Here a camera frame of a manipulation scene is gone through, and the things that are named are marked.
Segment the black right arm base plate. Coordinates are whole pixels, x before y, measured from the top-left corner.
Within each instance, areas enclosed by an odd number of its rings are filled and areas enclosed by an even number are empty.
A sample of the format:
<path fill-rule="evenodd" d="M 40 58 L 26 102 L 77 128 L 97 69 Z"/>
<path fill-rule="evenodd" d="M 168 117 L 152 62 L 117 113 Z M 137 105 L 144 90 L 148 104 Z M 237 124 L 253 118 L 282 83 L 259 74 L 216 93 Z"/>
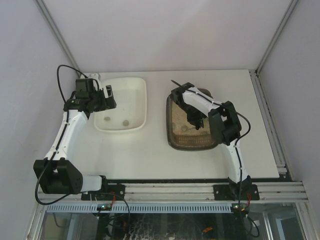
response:
<path fill-rule="evenodd" d="M 252 184 L 249 187 L 231 186 L 230 184 L 213 185 L 214 199 L 216 201 L 258 201 L 260 195 L 258 186 Z"/>

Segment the black litter scoop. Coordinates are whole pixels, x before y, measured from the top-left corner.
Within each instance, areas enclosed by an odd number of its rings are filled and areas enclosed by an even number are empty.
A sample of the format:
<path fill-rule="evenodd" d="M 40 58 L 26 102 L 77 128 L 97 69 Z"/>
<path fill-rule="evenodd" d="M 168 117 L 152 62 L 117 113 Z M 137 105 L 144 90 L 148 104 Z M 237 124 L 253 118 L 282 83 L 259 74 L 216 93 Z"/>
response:
<path fill-rule="evenodd" d="M 172 83 L 174 83 L 175 85 L 177 85 L 179 88 L 182 88 L 182 89 L 188 89 L 189 88 L 189 85 L 187 83 L 185 84 L 180 84 L 178 82 L 176 82 L 175 80 L 171 80 Z"/>

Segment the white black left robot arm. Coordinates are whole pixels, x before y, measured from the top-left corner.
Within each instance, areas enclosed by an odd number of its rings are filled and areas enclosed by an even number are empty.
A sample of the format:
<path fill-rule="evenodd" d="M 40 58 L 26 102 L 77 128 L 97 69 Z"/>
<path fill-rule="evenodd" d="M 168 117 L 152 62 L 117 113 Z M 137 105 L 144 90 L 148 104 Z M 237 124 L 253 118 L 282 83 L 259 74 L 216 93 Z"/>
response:
<path fill-rule="evenodd" d="M 103 176 L 86 175 L 77 169 L 74 150 L 90 115 L 116 106 L 111 85 L 103 85 L 95 78 L 75 81 L 75 91 L 64 103 L 62 123 L 52 147 L 33 164 L 37 189 L 45 194 L 75 195 L 102 188 Z"/>

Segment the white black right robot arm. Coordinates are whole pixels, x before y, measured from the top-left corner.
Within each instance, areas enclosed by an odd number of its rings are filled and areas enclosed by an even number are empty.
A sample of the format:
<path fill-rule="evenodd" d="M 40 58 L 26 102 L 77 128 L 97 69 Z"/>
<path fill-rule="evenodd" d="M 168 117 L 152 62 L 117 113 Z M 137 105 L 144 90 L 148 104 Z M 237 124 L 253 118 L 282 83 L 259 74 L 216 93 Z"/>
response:
<path fill-rule="evenodd" d="M 208 119 L 210 135 L 219 145 L 224 145 L 230 188 L 239 193 L 252 184 L 240 149 L 240 140 L 251 131 L 250 121 L 235 110 L 232 102 L 219 102 L 202 93 L 192 83 L 177 85 L 170 98 L 185 113 L 189 124 L 199 130 Z"/>

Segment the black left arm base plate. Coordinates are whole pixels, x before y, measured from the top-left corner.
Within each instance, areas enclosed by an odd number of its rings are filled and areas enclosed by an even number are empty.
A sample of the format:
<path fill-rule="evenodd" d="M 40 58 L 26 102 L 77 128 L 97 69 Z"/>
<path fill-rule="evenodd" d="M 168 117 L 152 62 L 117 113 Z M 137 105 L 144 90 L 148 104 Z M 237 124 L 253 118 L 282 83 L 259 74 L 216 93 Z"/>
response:
<path fill-rule="evenodd" d="M 126 192 L 124 184 L 108 184 L 99 191 L 89 191 L 81 194 L 82 201 L 121 201 Z"/>

